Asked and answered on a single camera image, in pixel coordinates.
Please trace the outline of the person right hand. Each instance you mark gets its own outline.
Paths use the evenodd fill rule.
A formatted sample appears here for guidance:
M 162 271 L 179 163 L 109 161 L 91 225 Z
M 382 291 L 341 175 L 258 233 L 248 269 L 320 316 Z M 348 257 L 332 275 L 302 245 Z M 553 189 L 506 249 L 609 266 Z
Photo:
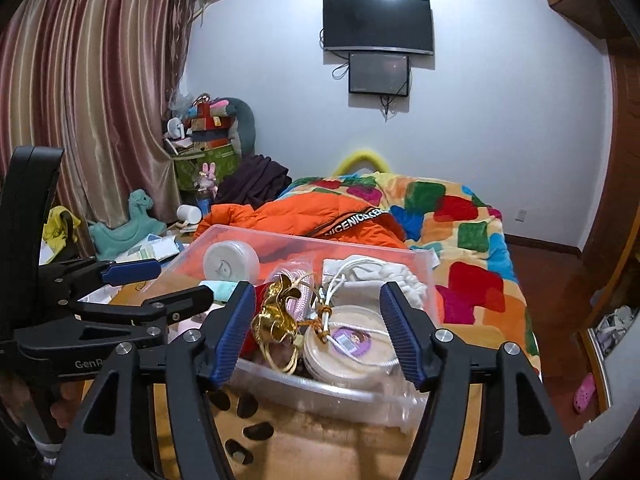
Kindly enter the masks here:
M 70 428 L 84 396 L 84 382 L 66 382 L 60 385 L 60 397 L 51 405 L 51 415 L 62 429 Z

